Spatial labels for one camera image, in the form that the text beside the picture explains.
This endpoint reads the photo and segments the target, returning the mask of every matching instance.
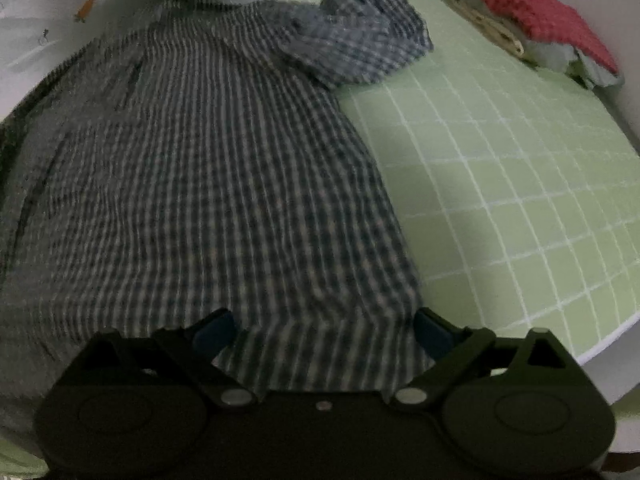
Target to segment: black circular disc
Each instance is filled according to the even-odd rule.
[[[489,472],[508,478],[578,472],[607,451],[615,430],[593,391],[481,379],[452,391],[442,422],[468,458]]]
[[[44,455],[63,471],[96,479],[171,468],[207,422],[203,400],[185,385],[137,371],[114,373],[110,384],[99,384],[105,370],[92,370],[78,384],[50,391],[34,421]]]

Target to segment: plaid shirt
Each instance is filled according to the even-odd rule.
[[[230,309],[216,365],[258,393],[389,390],[424,370],[418,280],[331,89],[431,42],[406,0],[167,0],[92,41],[4,122],[0,427],[82,345]]]

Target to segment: red knitted fabric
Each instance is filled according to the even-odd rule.
[[[573,7],[558,0],[482,1],[497,16],[515,20],[529,39],[573,45],[611,72],[618,72],[612,55]]]

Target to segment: green bed sheet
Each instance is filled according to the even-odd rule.
[[[338,96],[424,299],[499,335],[548,327],[584,362],[638,318],[640,158],[591,91],[517,61],[442,0],[409,1],[434,52]]]

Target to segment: silver screw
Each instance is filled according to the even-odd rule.
[[[420,388],[402,388],[396,391],[396,399],[401,404],[420,404],[428,398],[427,392]]]
[[[316,402],[316,410],[319,412],[330,412],[334,404],[330,400],[319,400]]]
[[[222,392],[220,400],[222,400],[222,402],[227,406],[246,406],[254,400],[254,396],[252,396],[251,392],[248,392],[247,390],[232,388]]]

